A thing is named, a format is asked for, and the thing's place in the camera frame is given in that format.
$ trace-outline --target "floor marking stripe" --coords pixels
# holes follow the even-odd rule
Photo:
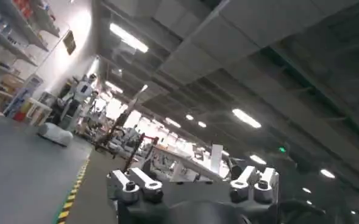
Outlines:
[[[69,211],[66,211],[66,212],[62,212],[62,213],[60,213],[60,215],[59,215],[59,219],[64,218],[64,217],[67,217],[67,216],[68,216],[68,214],[69,214]]]
[[[72,206],[72,204],[73,204],[73,202],[65,203],[64,206],[63,206],[63,208],[69,208],[69,207]]]
[[[56,224],[65,224],[66,218],[69,215],[69,212],[71,210],[72,205],[74,204],[77,191],[79,190],[80,185],[82,184],[82,180],[83,180],[83,177],[85,175],[85,171],[86,171],[86,168],[88,166],[88,162],[89,162],[89,160],[87,160],[85,165],[83,165],[80,168],[80,171],[79,171],[79,173],[77,175],[77,178],[76,178],[76,182],[75,182],[72,190],[69,192],[69,194],[68,194],[68,196],[66,198],[66,201],[65,201],[65,203],[64,203],[64,205],[62,207],[62,210],[59,212],[59,214],[57,216]]]

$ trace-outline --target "wall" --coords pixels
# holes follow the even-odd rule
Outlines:
[[[38,67],[18,60],[15,66],[21,71],[21,77],[27,78],[33,73],[39,75],[44,84],[34,94],[39,97],[43,91],[57,94],[66,79],[72,76],[82,77],[96,55],[97,30],[94,26],[93,0],[47,0],[56,17],[56,25],[60,28],[60,38],[45,31],[40,32],[48,42],[49,52],[33,45],[27,51],[36,58]],[[73,31],[76,50],[68,55],[62,40],[69,30]]]

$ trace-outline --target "white robot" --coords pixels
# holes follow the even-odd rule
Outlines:
[[[78,82],[76,87],[72,87],[65,97],[58,99],[56,104],[58,109],[54,115],[55,119],[52,122],[43,124],[38,129],[37,134],[62,146],[68,146],[73,139],[71,132],[82,111],[82,104],[94,91],[91,84],[95,80],[96,75],[92,74],[88,80],[82,80]]]

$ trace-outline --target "ceiling light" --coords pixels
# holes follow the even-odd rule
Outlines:
[[[177,122],[173,121],[172,119],[170,119],[169,117],[166,117],[166,122],[169,124],[172,124],[173,126],[180,128],[180,124],[178,124]]]
[[[322,170],[320,170],[320,172],[321,172],[324,176],[326,176],[326,177],[328,177],[328,178],[331,178],[331,179],[334,179],[334,178],[335,178],[335,175],[332,174],[331,172],[329,172],[329,171],[326,170],[326,169],[322,169]]]
[[[117,36],[121,37],[122,41],[129,46],[140,50],[142,53],[145,53],[148,51],[148,47],[143,44],[140,40],[126,32],[123,28],[117,26],[114,23],[110,24],[110,30],[115,33]]]
[[[248,114],[243,112],[241,109],[232,110],[234,115],[238,117],[241,121],[253,126],[254,128],[260,128],[262,125],[259,124],[254,118],[250,117]]]
[[[302,190],[305,191],[308,194],[312,193],[308,188],[305,188],[305,187],[303,187]]]
[[[189,121],[194,120],[194,118],[193,118],[192,115],[190,115],[190,114],[186,115],[186,119],[188,119]]]
[[[203,127],[203,128],[206,128],[206,124],[205,124],[205,123],[203,123],[203,122],[201,122],[201,121],[200,121],[200,122],[198,122],[198,125],[199,125],[199,126],[201,126],[201,127]]]
[[[144,85],[143,88],[141,89],[141,92],[144,92],[146,89],[148,89],[148,85]]]
[[[261,159],[259,156],[257,155],[252,155],[250,156],[250,159],[254,160],[255,162],[262,164],[262,165],[266,165],[266,161]]]
[[[229,156],[229,153],[227,151],[222,151],[222,154],[225,155],[225,156]]]
[[[120,88],[118,88],[116,85],[112,84],[111,82],[109,81],[106,81],[105,84],[110,88],[112,89],[114,92],[117,92],[117,93],[123,93],[124,91]]]

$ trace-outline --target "screw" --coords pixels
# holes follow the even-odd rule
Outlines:
[[[136,183],[134,181],[130,181],[128,183],[126,183],[125,185],[125,190],[127,191],[132,191],[136,188]]]
[[[259,186],[260,189],[266,190],[269,187],[269,184],[267,183],[267,181],[260,180],[258,182],[258,186]]]

